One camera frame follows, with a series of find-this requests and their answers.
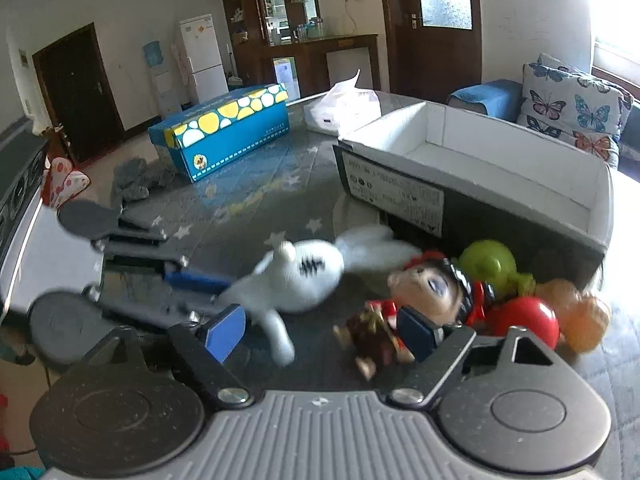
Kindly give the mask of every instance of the cartoon duck logo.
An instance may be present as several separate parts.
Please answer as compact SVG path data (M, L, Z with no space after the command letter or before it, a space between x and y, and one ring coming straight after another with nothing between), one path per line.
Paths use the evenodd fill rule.
M197 154L193 157L193 165L196 170L204 170L207 167L207 157L201 154Z

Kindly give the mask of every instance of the white plastic bag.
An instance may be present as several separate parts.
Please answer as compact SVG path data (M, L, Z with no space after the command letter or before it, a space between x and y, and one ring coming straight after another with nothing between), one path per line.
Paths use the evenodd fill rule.
M305 105L305 122L310 130L337 137L382 115L376 93L356 88L359 76L360 70L352 79L336 83L320 100Z

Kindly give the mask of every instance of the red ball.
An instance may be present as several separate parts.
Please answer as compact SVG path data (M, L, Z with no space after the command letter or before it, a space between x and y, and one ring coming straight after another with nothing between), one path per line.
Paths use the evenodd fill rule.
M491 334L500 337L507 334L510 326L528 328L552 350L556 348L560 337L554 311L532 296L515 298L503 306L492 308L486 314L486 323Z

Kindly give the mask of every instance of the bright window light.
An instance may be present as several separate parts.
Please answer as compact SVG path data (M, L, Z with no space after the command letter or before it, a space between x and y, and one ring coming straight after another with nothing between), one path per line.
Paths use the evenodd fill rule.
M596 41L640 62L638 0L590 0Z

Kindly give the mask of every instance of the shoebox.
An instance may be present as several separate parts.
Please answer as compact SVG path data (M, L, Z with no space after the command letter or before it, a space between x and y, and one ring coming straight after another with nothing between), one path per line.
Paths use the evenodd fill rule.
M148 129L158 156L196 182L289 131L284 86L239 88Z
M420 102L340 136L334 152L345 192L425 248L456 257L498 240L519 272L583 288L609 247L608 166L517 124Z

